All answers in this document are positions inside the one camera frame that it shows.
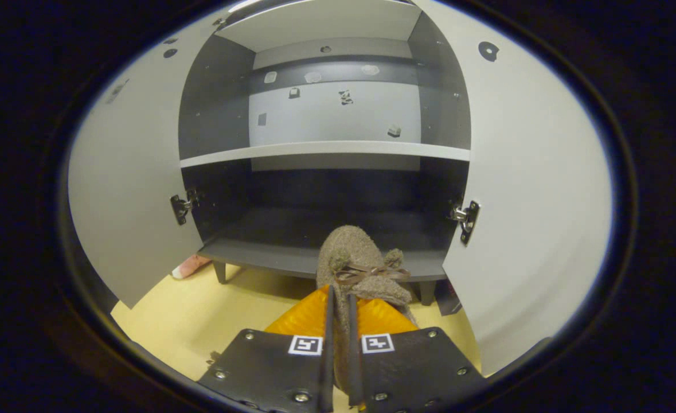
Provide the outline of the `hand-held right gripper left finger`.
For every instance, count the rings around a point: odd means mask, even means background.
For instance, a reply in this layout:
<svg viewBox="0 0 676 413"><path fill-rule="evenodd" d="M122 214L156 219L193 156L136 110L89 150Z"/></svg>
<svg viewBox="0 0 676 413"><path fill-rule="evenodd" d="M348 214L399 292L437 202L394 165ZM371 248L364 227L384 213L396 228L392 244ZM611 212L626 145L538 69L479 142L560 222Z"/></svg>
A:
<svg viewBox="0 0 676 413"><path fill-rule="evenodd" d="M315 293L316 334L243 329L198 383L259 412L333 412L335 293L330 286Z"/></svg>

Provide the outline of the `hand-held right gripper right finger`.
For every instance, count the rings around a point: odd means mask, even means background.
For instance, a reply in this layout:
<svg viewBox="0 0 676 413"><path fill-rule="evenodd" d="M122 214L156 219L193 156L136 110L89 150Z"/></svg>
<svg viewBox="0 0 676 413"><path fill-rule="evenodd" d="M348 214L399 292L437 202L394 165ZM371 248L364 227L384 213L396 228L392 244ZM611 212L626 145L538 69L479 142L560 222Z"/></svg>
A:
<svg viewBox="0 0 676 413"><path fill-rule="evenodd" d="M346 392L363 412L465 410L487 388L440 327L400 334L359 334L358 298L349 303Z"/></svg>

